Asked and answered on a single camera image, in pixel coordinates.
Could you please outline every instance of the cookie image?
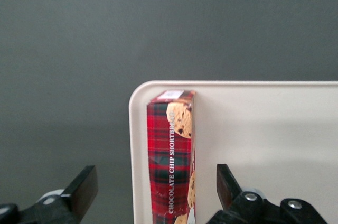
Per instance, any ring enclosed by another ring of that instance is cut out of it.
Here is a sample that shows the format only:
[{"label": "cookie image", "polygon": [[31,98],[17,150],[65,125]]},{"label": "cookie image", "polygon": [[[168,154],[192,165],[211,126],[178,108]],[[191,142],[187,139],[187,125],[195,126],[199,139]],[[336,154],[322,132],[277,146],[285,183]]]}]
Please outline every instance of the cookie image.
[{"label": "cookie image", "polygon": [[196,200],[196,189],[195,189],[195,171],[192,172],[189,180],[189,189],[188,189],[188,205],[190,208],[193,208]]},{"label": "cookie image", "polygon": [[174,130],[177,134],[185,138],[191,138],[192,134],[192,117],[191,106],[179,102],[171,102],[167,107],[167,119],[170,122],[171,112],[175,114]]},{"label": "cookie image", "polygon": [[187,224],[187,214],[178,216],[175,220],[175,224]]}]

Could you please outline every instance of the cookie box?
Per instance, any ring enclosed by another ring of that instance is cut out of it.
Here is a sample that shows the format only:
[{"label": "cookie box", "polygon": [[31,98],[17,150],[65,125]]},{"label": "cookie box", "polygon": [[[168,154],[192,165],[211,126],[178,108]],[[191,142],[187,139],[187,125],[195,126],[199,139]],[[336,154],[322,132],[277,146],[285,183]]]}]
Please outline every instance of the cookie box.
[{"label": "cookie box", "polygon": [[147,105],[153,224],[195,223],[194,96],[169,90]]}]

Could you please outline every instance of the bolt head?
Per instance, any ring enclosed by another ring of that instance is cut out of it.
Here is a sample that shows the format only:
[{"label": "bolt head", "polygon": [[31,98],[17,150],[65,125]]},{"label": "bolt head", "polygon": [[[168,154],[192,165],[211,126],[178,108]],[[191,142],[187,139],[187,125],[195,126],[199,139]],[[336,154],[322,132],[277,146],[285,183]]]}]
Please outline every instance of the bolt head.
[{"label": "bolt head", "polygon": [[287,204],[293,209],[302,208],[302,204],[296,200],[290,200]]},{"label": "bolt head", "polygon": [[257,196],[253,193],[247,193],[244,197],[249,201],[255,201],[257,199]]},{"label": "bolt head", "polygon": [[0,215],[4,214],[5,212],[7,212],[10,208],[9,207],[2,207],[0,208]]},{"label": "bolt head", "polygon": [[55,201],[55,198],[47,198],[43,201],[43,204],[51,204]]}]

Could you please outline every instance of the gray background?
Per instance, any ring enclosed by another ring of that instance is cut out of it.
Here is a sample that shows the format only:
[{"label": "gray background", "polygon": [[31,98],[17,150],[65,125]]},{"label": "gray background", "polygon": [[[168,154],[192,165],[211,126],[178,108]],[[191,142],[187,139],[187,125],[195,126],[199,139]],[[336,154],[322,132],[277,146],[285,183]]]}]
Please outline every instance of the gray background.
[{"label": "gray background", "polygon": [[0,0],[0,203],[96,164],[82,223],[132,223],[137,86],[338,80],[337,50],[338,0]]}]

